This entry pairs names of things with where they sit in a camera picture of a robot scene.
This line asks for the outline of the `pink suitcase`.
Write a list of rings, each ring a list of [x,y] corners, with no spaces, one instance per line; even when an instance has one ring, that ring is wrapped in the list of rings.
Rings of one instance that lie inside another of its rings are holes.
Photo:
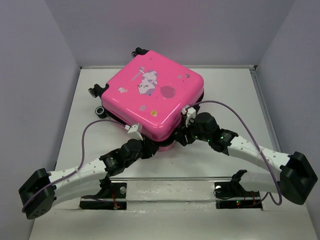
[[[89,94],[100,98],[104,115],[124,125],[140,124],[141,133],[162,149],[175,142],[181,111],[204,97],[204,79],[193,70],[155,52],[137,47],[132,60],[104,86]]]

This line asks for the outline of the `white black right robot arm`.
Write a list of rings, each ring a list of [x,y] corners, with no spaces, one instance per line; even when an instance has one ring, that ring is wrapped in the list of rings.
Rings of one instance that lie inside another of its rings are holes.
[[[318,181],[303,153],[282,153],[254,144],[236,132],[220,128],[208,112],[197,113],[192,107],[183,109],[176,130],[176,141],[183,146],[194,141],[206,142],[218,153],[242,159],[266,171],[263,174],[248,170],[235,173],[227,187],[235,196],[262,191],[281,194],[288,201],[303,205]]]

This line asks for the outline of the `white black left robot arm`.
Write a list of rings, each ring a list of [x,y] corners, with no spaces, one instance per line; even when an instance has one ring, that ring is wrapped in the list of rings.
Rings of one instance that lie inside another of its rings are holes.
[[[139,159],[153,157],[159,147],[149,139],[130,139],[79,167],[60,171],[36,170],[18,190],[22,212],[33,220],[46,214],[53,206],[78,197],[104,198],[112,188],[111,177],[121,174]]]

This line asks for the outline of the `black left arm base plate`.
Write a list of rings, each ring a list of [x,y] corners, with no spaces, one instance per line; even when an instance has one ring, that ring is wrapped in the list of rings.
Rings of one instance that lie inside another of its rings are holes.
[[[80,199],[82,210],[124,211],[127,209],[127,182],[114,181],[110,189]]]

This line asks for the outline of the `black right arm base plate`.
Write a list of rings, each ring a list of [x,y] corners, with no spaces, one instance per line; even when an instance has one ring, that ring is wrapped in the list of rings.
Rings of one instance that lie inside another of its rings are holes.
[[[213,195],[218,210],[263,209],[260,193],[258,191],[246,191],[238,182],[215,182]]]

